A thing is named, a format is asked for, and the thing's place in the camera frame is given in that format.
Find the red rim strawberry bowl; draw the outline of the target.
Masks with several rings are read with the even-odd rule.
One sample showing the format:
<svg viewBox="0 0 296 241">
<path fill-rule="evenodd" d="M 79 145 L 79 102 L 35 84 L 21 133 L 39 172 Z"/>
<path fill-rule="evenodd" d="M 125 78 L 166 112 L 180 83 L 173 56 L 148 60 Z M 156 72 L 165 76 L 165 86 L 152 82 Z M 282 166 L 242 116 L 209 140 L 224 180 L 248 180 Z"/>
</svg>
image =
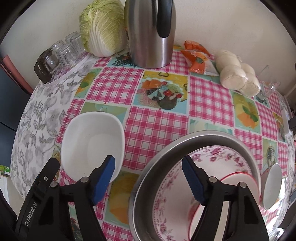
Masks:
<svg viewBox="0 0 296 241">
<path fill-rule="evenodd" d="M 189 226 L 190 240 L 268 240 L 253 176 L 236 172 L 218 180 L 195 168 L 185 177 L 199 202 Z"/>
</svg>

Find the pale blue bowl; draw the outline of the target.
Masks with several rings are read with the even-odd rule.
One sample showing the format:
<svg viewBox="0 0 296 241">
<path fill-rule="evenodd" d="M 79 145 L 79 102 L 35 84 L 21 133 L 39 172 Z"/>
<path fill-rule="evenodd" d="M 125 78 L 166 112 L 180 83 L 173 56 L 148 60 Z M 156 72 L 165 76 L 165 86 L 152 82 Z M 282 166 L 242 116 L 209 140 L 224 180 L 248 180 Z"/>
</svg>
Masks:
<svg viewBox="0 0 296 241">
<path fill-rule="evenodd" d="M 264 209 L 276 203 L 281 189 L 282 170 L 278 163 L 268 167 L 261 175 L 261 201 Z"/>
</svg>

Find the small white square bowl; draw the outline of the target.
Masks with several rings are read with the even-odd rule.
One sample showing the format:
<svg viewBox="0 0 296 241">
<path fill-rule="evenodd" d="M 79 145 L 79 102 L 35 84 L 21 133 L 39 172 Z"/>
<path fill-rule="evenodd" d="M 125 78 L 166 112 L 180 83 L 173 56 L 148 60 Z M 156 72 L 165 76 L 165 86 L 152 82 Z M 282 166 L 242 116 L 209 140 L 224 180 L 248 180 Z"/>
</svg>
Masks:
<svg viewBox="0 0 296 241">
<path fill-rule="evenodd" d="M 118 176 L 125 152 L 125 134 L 120 120 L 110 113 L 88 112 L 68 124 L 61 147 L 61 163 L 74 181 L 89 176 L 106 156 L 115 158 L 111 182 Z"/>
</svg>

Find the stainless steel round pan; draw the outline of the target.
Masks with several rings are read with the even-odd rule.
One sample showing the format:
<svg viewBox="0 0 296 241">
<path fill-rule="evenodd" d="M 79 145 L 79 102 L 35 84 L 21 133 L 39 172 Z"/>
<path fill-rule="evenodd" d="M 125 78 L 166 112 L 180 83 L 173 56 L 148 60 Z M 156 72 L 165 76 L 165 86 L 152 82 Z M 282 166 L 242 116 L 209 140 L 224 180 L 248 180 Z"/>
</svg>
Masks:
<svg viewBox="0 0 296 241">
<path fill-rule="evenodd" d="M 157 153 L 145 166 L 129 198 L 128 221 L 134 240 L 160 240 L 152 224 L 152 204 L 161 181 L 185 155 L 203 147 L 219 145 L 236 150 L 247 161 L 261 189 L 260 170 L 253 154 L 231 134 L 205 130 L 185 135 Z"/>
</svg>

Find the floral round plate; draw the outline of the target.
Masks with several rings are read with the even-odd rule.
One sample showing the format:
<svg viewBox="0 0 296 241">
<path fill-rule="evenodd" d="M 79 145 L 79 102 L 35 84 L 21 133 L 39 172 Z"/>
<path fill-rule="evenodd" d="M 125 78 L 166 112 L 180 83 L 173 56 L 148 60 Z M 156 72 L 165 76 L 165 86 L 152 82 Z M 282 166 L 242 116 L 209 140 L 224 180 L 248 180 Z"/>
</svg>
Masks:
<svg viewBox="0 0 296 241">
<path fill-rule="evenodd" d="M 245 182 L 255 201 L 259 202 L 259 187 L 250 166 L 234 149 L 208 146 L 192 152 L 190 157 L 208 176 L 223 183 Z M 189 240 L 203 209 L 192 194 L 182 163 L 177 162 L 163 179 L 154 199 L 152 220 L 160 240 Z"/>
</svg>

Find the checkered pink tablecloth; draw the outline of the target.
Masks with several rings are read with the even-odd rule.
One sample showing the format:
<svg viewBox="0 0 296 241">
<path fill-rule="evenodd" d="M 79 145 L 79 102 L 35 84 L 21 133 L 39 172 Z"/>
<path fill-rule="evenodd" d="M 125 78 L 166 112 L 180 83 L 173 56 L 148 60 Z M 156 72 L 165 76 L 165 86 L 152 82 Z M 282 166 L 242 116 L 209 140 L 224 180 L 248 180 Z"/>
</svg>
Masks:
<svg viewBox="0 0 296 241">
<path fill-rule="evenodd" d="M 284 137 L 283 96 L 266 101 L 241 97 L 220 85 L 219 78 L 190 73 L 179 46 L 166 67 L 145 70 L 127 53 L 86 56 L 83 63 L 55 81 L 39 83 L 21 117 L 12 150 L 11 179 L 22 197 L 50 157 L 60 158 L 69 122 L 88 111 L 115 115 L 125 130 L 123 171 L 111 185 L 96 216 L 109 240 L 132 240 L 128 199 L 137 173 L 166 145 L 197 130 L 221 130 L 239 138 L 264 171 L 271 159 L 280 164 L 279 201 L 262 209 L 269 231 L 283 221 L 293 181 L 291 139 Z"/>
</svg>

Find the white power strip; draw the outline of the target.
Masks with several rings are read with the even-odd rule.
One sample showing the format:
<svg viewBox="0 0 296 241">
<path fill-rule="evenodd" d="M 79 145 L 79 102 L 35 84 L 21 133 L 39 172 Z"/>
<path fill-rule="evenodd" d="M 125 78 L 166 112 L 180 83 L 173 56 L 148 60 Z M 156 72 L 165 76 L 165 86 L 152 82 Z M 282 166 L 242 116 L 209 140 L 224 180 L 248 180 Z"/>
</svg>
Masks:
<svg viewBox="0 0 296 241">
<path fill-rule="evenodd" d="M 288 114 L 288 111 L 283 108 L 281 110 L 281 116 L 282 116 L 282 119 L 283 119 L 283 128 L 284 128 L 284 133 L 285 133 L 285 136 L 291 136 L 292 135 L 292 131 L 290 130 L 290 127 L 289 127 L 289 124 L 288 124 L 288 121 L 290 119 L 289 117 L 289 114 Z"/>
</svg>

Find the glass mug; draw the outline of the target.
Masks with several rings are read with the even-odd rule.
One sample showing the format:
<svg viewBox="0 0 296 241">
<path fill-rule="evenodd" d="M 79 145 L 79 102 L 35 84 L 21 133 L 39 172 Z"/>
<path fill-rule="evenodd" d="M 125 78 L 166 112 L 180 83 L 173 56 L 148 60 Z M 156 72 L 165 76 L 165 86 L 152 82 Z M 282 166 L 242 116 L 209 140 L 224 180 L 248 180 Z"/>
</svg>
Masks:
<svg viewBox="0 0 296 241">
<path fill-rule="evenodd" d="M 267 100 L 280 86 L 280 82 L 277 81 L 274 75 L 271 73 L 269 65 L 266 65 L 264 69 L 259 73 L 258 80 L 261 86 L 260 92 L 256 97 L 262 101 Z"/>
</svg>

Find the tray of drinking glasses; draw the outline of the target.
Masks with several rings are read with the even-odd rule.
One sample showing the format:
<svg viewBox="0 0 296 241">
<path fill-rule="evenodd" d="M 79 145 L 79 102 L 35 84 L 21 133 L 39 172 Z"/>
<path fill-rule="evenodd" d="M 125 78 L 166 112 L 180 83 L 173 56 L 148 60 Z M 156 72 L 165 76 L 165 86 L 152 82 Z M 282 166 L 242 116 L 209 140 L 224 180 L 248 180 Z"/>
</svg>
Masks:
<svg viewBox="0 0 296 241">
<path fill-rule="evenodd" d="M 65 42 L 60 40 L 53 44 L 52 50 L 58 58 L 59 64 L 51 73 L 51 82 L 84 63 L 90 57 L 82 43 L 81 34 L 76 31 L 66 36 Z"/>
</svg>

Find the bag of steamed buns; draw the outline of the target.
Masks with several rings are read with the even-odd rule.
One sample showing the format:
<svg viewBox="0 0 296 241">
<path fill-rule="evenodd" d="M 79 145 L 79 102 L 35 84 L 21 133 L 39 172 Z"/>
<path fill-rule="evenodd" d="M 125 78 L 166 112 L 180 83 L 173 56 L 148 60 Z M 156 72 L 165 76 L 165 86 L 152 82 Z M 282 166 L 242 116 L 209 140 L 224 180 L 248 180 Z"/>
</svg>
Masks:
<svg viewBox="0 0 296 241">
<path fill-rule="evenodd" d="M 254 97 L 260 92 L 261 85 L 254 69 L 242 63 L 236 54 L 228 50 L 218 50 L 215 64 L 224 88 L 239 91 L 247 97 Z"/>
</svg>

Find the orange snack packet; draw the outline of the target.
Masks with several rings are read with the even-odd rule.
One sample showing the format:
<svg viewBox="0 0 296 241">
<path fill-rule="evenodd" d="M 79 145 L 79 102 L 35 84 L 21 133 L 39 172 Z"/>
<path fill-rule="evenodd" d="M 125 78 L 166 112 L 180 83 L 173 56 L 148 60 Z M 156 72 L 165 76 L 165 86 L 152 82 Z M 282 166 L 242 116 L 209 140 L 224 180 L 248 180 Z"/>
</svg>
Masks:
<svg viewBox="0 0 296 241">
<path fill-rule="evenodd" d="M 219 75 L 211 59 L 211 54 L 198 42 L 186 40 L 181 53 L 187 62 L 190 72 L 210 76 Z"/>
</svg>

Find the napa cabbage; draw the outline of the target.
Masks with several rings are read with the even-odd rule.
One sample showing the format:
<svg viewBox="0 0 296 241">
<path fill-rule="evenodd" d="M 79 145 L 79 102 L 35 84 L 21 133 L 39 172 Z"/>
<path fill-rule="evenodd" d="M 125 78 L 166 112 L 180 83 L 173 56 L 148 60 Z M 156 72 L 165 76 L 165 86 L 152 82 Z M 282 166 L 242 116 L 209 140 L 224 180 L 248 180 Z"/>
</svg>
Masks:
<svg viewBox="0 0 296 241">
<path fill-rule="evenodd" d="M 80 14 L 79 24 L 84 48 L 96 57 L 109 57 L 127 47 L 120 1 L 93 1 Z"/>
</svg>

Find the stainless steel thermos jug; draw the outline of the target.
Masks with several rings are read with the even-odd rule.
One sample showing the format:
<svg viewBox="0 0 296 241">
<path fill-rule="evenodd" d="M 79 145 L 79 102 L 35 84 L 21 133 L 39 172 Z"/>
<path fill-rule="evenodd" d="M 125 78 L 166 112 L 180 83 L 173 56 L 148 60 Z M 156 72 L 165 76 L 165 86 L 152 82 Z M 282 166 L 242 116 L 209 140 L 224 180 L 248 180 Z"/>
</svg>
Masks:
<svg viewBox="0 0 296 241">
<path fill-rule="evenodd" d="M 176 30 L 174 1 L 126 1 L 124 20 L 134 65 L 157 69 L 170 64 Z"/>
</svg>

